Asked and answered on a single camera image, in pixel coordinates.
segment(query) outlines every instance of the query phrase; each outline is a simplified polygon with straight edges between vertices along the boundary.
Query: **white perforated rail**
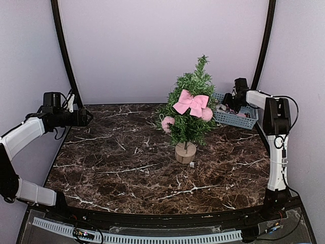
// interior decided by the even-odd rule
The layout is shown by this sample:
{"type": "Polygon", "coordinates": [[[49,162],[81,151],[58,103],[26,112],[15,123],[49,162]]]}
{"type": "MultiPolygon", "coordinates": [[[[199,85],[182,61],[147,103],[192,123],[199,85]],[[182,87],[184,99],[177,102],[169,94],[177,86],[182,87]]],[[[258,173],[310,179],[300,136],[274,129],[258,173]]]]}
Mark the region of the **white perforated rail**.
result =
{"type": "MultiPolygon", "coordinates": [[[[34,218],[33,225],[42,229],[63,235],[66,237],[74,238],[73,227],[55,223],[49,220],[34,218]]],[[[98,232],[87,231],[95,235],[92,243],[101,243],[101,235],[98,232]]],[[[241,231],[232,231],[226,233],[210,234],[210,235],[197,235],[197,236],[182,236],[182,237],[145,237],[145,236],[128,236],[103,233],[105,244],[215,244],[227,243],[236,240],[242,240],[241,231]]]]}

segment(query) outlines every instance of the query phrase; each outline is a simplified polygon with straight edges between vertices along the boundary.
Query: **marble tabletop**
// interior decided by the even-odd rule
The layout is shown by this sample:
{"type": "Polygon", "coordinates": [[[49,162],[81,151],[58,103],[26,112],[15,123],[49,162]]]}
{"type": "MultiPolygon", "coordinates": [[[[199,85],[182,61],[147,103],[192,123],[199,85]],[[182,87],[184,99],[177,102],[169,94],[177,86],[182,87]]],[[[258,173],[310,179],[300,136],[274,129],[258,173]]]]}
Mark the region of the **marble tabletop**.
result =
{"type": "Polygon", "coordinates": [[[197,147],[195,166],[175,160],[156,129],[159,104],[95,105],[71,128],[46,182],[68,205],[127,214],[195,214],[261,205],[269,157],[256,130],[221,125],[197,147]]]}

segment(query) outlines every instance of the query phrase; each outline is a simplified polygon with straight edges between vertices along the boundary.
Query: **pink bow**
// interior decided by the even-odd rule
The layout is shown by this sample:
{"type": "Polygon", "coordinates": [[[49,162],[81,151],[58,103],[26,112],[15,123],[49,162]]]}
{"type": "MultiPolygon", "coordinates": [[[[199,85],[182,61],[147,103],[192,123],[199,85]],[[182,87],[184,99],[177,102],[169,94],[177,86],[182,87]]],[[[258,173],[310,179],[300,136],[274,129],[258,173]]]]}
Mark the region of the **pink bow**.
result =
{"type": "Polygon", "coordinates": [[[178,102],[173,106],[177,112],[183,114],[191,108],[189,113],[192,116],[202,117],[202,109],[207,107],[209,97],[206,95],[197,95],[193,97],[188,90],[183,90],[178,102]]]}

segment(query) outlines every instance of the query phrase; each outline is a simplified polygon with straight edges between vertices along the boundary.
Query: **wooden base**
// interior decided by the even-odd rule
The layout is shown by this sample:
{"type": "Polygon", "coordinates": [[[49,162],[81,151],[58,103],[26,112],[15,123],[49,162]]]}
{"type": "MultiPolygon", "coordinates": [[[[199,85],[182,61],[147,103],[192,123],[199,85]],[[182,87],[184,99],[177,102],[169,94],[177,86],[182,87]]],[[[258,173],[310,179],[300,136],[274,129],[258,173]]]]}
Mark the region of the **wooden base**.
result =
{"type": "Polygon", "coordinates": [[[185,143],[178,143],[175,147],[175,158],[182,164],[189,164],[195,158],[197,148],[191,142],[187,143],[187,149],[184,149],[185,143]]]}

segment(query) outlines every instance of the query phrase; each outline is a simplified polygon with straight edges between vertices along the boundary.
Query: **plastic basket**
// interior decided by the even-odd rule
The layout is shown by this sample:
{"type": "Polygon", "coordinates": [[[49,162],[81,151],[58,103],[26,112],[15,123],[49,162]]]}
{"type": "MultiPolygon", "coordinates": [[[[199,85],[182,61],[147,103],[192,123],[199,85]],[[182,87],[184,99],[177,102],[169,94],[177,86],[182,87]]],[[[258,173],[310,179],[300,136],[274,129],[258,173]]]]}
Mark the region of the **plastic basket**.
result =
{"type": "MultiPolygon", "coordinates": [[[[213,96],[218,100],[220,104],[223,100],[224,93],[214,93],[213,96]]],[[[249,106],[242,107],[240,113],[249,113],[251,118],[244,118],[230,113],[214,112],[215,121],[221,124],[227,124],[230,126],[237,126],[245,129],[253,129],[256,121],[258,121],[258,112],[249,106]]]]}

